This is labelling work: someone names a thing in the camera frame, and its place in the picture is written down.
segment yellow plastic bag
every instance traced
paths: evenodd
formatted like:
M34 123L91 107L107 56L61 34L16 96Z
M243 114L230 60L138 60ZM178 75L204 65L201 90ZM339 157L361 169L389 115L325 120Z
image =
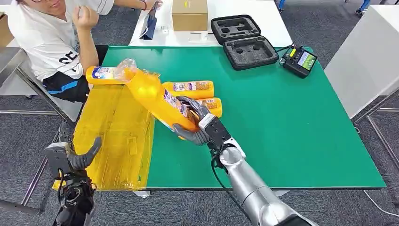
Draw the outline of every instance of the yellow plastic bag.
M97 136L102 146L86 169L98 190L145 189L151 159L154 117L123 85L95 86L74 132L76 154L83 154ZM53 189L58 189L55 181Z

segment black shorts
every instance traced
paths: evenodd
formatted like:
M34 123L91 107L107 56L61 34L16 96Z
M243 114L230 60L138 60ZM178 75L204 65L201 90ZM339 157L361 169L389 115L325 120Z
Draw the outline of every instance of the black shorts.
M98 65L101 66L108 51L108 46L100 45L96 46L96 49ZM79 79L73 79L62 72L57 72L53 76L44 79L43 85L50 95L71 102L86 102L87 95L90 92L85 75L82 75Z

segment cardboard box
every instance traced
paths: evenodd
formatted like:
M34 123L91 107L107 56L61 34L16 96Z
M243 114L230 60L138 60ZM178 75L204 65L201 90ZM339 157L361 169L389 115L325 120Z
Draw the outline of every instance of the cardboard box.
M0 12L0 47L7 46L13 39L13 35L8 28L7 15Z
M207 31L207 0L173 0L172 20L174 31Z

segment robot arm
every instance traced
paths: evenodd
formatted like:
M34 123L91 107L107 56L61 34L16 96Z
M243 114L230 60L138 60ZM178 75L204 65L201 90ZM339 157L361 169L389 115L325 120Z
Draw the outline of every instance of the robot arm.
M191 133L174 126L176 134L198 145L207 144L216 166L225 169L240 205L254 226L317 226L281 201L245 161L245 153L222 122L188 97L177 97L194 111L200 131Z
M85 168L91 164L100 147L101 138L97 137L83 155L75 153L72 141L52 143L44 149L53 178L61 180L58 189L61 207L53 226L89 225L95 210L93 195L96 189Z

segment white t-shirt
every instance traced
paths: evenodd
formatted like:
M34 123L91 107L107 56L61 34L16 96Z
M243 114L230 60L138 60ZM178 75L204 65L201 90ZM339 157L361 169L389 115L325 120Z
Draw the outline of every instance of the white t-shirt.
M8 26L31 60L32 70L40 81L60 71L74 79L83 74L79 41L72 22L73 9L90 6L98 14L110 12L114 0L65 0L66 20L36 11L12 1L7 10Z

